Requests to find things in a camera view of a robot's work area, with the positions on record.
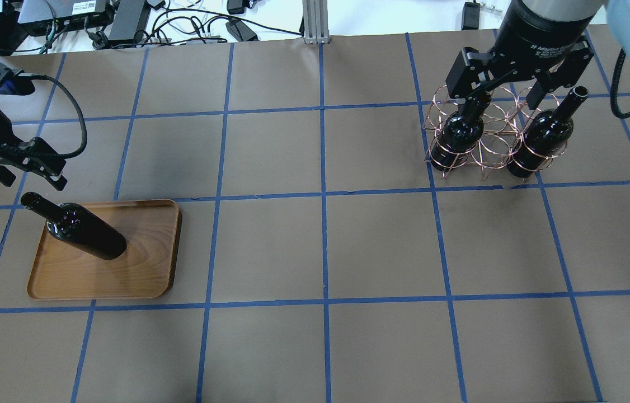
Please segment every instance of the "wire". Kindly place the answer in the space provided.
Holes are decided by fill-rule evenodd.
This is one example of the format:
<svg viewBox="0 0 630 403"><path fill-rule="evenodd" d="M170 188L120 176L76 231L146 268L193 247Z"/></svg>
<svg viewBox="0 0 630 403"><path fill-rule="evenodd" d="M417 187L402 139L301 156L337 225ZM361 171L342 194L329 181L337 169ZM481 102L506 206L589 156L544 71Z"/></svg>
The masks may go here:
<svg viewBox="0 0 630 403"><path fill-rule="evenodd" d="M191 26L193 28L192 32L183 31L178 26L173 25L173 23L169 23L169 26L171 26L171 28L174 28L174 30L179 31L180 33L185 34L185 35L197 34L200 31L203 31L203 33L205 33L205 28L203 28L203 22L200 20L200 18L194 15L194 16L188 17L188 20L190 20Z"/></svg>
<svg viewBox="0 0 630 403"><path fill-rule="evenodd" d="M623 113L621 107L619 107L619 84L621 82L621 71L624 68L624 62L626 61L626 51L621 49L619 52L619 58L616 60L616 67L614 67L614 77L611 81L611 112L614 113L619 119L630 118L630 111Z"/></svg>
<svg viewBox="0 0 630 403"><path fill-rule="evenodd" d="M72 95L71 92L69 92L69 90L66 87L64 87L64 85L61 84L61 82L59 82L54 77L43 76L43 74L35 74L34 76L22 76L22 77L26 79L30 79L30 80L39 79L39 80L54 82L54 84L57 87L59 87L60 90L64 92L64 94L67 96L69 101L72 102L72 105L74 105L74 109L77 111L77 116L79 117L79 127L82 131L82 142L79 145L79 148L77 148L75 151L72 151L71 153L65 153L65 154L37 153L37 152L24 151L21 148L8 146L6 144L0 144L0 151L7 151L9 153L13 153L23 158L39 157L39 158L63 158L63 159L74 158L75 156L83 153L84 149L87 148L87 126L86 126L86 123L84 122L84 113L82 113L82 108L79 107L79 103L77 103L77 100L74 99L74 95Z"/></svg>
<svg viewBox="0 0 630 403"><path fill-rule="evenodd" d="M90 32L87 28L89 26L89 16L84 18L84 32L87 33L89 39L92 40L92 48L94 50L101 50L109 47L109 38L106 36L103 30Z"/></svg>
<svg viewBox="0 0 630 403"><path fill-rule="evenodd" d="M215 11L208 11L208 10L193 10L193 8L166 8L165 13L162 13L161 15L158 15L154 19L152 26L156 26L156 23L159 20L159 18L161 18L161 16L166 15L170 11L192 11L192 12L207 13L207 15L221 16L223 18L227 18L228 20L240 20L240 21L243 21L243 22L250 22L253 25L259 26L261 28L265 28L266 30L270 30L270 31L278 31L278 32L282 32L282 33L285 33L285 34L292 34L292 35L302 36L302 34L299 33L299 32L282 30L280 28L274 28L272 26L262 25L262 24L260 24L260 23L258 23L256 21L247 20L246 18L240 18L239 16L224 15L223 13L218 13L218 12L215 12Z"/></svg>
<svg viewBox="0 0 630 403"><path fill-rule="evenodd" d="M169 18L168 20L164 21L164 23L162 23L161 25L154 27L151 31L151 33L146 36L146 39L144 39L145 43L148 43L151 38L153 38L154 36L156 36L156 38L159 41L163 41L163 39L165 38L161 38L161 35L163 34L165 36L165 34L163 33L162 29L164 28L164 26L170 25L171 21L175 21L175 20L188 20L192 23L192 25L194 26L194 32L195 34L197 34L198 39L200 39L201 41L203 41L203 43L206 43L205 38L203 38L203 36L200 34L200 31L197 30L197 28L195 28L195 23L193 22L193 20L191 20L189 17L187 16L174 16L172 18Z"/></svg>
<svg viewBox="0 0 630 403"><path fill-rule="evenodd" d="M140 32L142 33L141 39L143 39L144 35L148 36L148 32L146 30L138 30L134 32L134 43L138 43L139 41L141 41L141 39L136 39L136 36L138 36Z"/></svg>
<svg viewBox="0 0 630 403"><path fill-rule="evenodd" d="M54 11L54 7L51 6L49 0L44 0L44 3L46 3L46 6L49 7L49 12L51 13L51 31L46 36L46 42L44 43L44 46L41 47L39 54L45 54L47 49L51 48L51 41L54 40L54 34L57 32L57 12Z"/></svg>
<svg viewBox="0 0 630 403"><path fill-rule="evenodd" d="M38 48L22 49L22 50L9 50L9 49L2 49L2 48L0 48L0 51L10 51L11 53L24 53L25 51L37 51L37 50L39 50L41 48L43 48L43 45L39 46Z"/></svg>
<svg viewBox="0 0 630 403"><path fill-rule="evenodd" d="M182 43L189 43L190 41L200 41L200 40L205 40L205 41L215 41L216 43L227 43L228 39L226 38L220 38L220 36L201 36L200 38L188 38L188 39L183 39L180 41L173 41L172 43L129 43L129 44L118 44L116 46L113 46L113 48L111 49L126 49L126 48L133 48L134 46L141 46L142 48L146 45L151 45L151 46L175 46L178 44L182 44Z"/></svg>
<svg viewBox="0 0 630 403"><path fill-rule="evenodd" d="M54 34L54 36L52 36L51 39L48 39L45 43L44 46L46 47L46 49L44 50L44 53L46 53L47 50L51 49L52 46L54 46L54 42L60 37L62 36L63 33L65 33L67 31L67 28L69 28L68 25L64 25L64 27L62 28L61 31L57 32L56 34Z"/></svg>
<svg viewBox="0 0 630 403"><path fill-rule="evenodd" d="M221 16L221 15L217 15L217 16L213 16L211 17L209 20L207 20L206 23L206 28L205 31L206 32L210 32L210 26L213 24L213 22L218 21L218 20L228 20L227 16Z"/></svg>

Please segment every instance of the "wine bottle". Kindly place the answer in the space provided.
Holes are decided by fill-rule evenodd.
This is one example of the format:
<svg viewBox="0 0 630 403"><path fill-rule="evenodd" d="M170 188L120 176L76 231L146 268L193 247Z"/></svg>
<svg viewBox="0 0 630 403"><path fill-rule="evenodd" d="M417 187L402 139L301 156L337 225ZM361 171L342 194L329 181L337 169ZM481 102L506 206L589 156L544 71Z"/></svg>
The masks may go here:
<svg viewBox="0 0 630 403"><path fill-rule="evenodd" d="M451 114L442 128L442 134L432 146L432 166L438 171L448 172L462 165L467 151L471 150L484 133L482 115L492 97L481 94L467 100L461 111Z"/></svg>
<svg viewBox="0 0 630 403"><path fill-rule="evenodd" d="M57 206L33 191L22 195L20 202L46 219L46 229L54 238L90 255L111 260L126 250L123 235L79 204Z"/></svg>
<svg viewBox="0 0 630 403"><path fill-rule="evenodd" d="M519 178L528 178L545 163L546 157L555 154L571 137L571 117L588 97L589 90L578 86L568 92L556 109L539 113L524 130L523 144L506 164L509 172Z"/></svg>

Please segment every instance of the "power adapter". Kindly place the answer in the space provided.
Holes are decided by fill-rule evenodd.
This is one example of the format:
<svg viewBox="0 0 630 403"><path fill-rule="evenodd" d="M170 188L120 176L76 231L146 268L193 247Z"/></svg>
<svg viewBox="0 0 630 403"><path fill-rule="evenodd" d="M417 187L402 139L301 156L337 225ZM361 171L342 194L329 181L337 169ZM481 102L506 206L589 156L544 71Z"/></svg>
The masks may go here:
<svg viewBox="0 0 630 403"><path fill-rule="evenodd" d="M233 35L233 37L241 43L258 40L258 35L241 20L235 20L235 18L229 20L225 23L225 28L228 30L229 34Z"/></svg>
<svg viewBox="0 0 630 403"><path fill-rule="evenodd" d="M474 2L464 3L462 8L462 30L479 30L479 11L481 4Z"/></svg>
<svg viewBox="0 0 630 403"><path fill-rule="evenodd" d="M166 7L166 0L146 0L146 2L154 10L158 10L159 8Z"/></svg>
<svg viewBox="0 0 630 403"><path fill-rule="evenodd" d="M229 15L241 15L246 12L246 7L250 5L250 0L228 0Z"/></svg>

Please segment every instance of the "bottle opening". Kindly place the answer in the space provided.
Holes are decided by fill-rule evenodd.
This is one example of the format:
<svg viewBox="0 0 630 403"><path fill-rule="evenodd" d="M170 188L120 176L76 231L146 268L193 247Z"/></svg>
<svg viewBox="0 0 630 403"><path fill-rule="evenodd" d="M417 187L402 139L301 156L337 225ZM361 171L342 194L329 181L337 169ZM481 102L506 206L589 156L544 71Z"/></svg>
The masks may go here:
<svg viewBox="0 0 630 403"><path fill-rule="evenodd" d="M28 207L36 203L38 199L39 199L39 194L36 194L33 191L28 191L21 196L21 199L19 201L21 202L22 206Z"/></svg>
<svg viewBox="0 0 630 403"><path fill-rule="evenodd" d="M479 102L483 104L487 104L487 105L489 105L489 102L492 102L492 96L487 92L484 92L484 94L479 95L478 99L479 99Z"/></svg>
<svg viewBox="0 0 630 403"><path fill-rule="evenodd" d="M573 89L573 93L576 94L579 97L588 97L589 96L589 90L586 89L586 87L579 85L578 87Z"/></svg>

